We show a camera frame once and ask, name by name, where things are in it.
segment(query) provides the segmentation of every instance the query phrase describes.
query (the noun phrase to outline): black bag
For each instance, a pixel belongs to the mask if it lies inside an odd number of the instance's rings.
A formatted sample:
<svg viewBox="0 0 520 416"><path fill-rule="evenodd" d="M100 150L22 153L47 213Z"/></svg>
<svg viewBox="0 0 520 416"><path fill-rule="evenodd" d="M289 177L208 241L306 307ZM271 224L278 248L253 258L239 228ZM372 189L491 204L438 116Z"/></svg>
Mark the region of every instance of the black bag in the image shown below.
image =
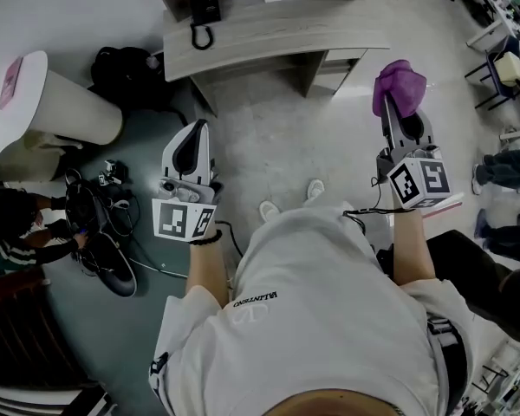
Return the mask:
<svg viewBox="0 0 520 416"><path fill-rule="evenodd" d="M152 109L175 113L184 126L185 116L170 102L174 86L164 77L161 55L152 57L140 48L102 48L90 69L95 94L110 101L127 113L134 109Z"/></svg>

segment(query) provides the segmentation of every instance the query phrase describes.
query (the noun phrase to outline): chair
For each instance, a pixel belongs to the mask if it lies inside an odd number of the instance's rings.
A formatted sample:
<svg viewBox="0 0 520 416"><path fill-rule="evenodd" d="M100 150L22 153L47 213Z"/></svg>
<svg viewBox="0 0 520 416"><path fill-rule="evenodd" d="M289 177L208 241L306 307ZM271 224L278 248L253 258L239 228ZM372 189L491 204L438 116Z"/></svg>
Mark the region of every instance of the chair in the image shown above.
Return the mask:
<svg viewBox="0 0 520 416"><path fill-rule="evenodd" d="M478 103L475 106L476 109L482 107L485 103L493 101L497 96L502 95L503 99L501 101L487 108L488 111L491 111L492 109L503 105L503 103L506 101L515 100L520 95L520 81L517 81L516 86L509 87L504 85L498 76L495 62L502 58L507 52L511 52L515 56L520 57L520 42L513 36L506 37L503 42L500 42L497 46L488 51L485 54L485 63L465 75L466 79L472 74L478 72L480 69L487 67L489 69L489 74L479 80L483 82L484 80L491 78L493 80L493 84L495 85L495 94Z"/></svg>

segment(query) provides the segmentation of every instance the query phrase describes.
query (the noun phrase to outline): black bracelet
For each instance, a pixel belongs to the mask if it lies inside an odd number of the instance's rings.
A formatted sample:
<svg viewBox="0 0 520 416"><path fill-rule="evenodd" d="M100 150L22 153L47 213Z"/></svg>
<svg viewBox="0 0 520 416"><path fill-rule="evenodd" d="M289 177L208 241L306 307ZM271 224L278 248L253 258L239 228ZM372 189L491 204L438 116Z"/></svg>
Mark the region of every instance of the black bracelet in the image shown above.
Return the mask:
<svg viewBox="0 0 520 416"><path fill-rule="evenodd" d="M216 236L210 237L209 239L202 239L202 240L192 240L189 242L189 245L209 245L213 244L214 242L217 242L219 239L222 238L222 231L216 230Z"/></svg>

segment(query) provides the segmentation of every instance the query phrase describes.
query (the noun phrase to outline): wall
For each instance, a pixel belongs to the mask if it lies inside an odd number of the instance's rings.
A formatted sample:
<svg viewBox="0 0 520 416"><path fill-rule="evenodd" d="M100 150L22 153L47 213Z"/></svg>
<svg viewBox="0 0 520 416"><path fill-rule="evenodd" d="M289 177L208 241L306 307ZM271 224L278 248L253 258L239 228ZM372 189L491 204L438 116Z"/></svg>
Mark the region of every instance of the wall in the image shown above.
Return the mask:
<svg viewBox="0 0 520 416"><path fill-rule="evenodd" d="M89 84L102 46L161 49L164 9L161 0L0 0L0 73L43 49L55 72Z"/></svg>

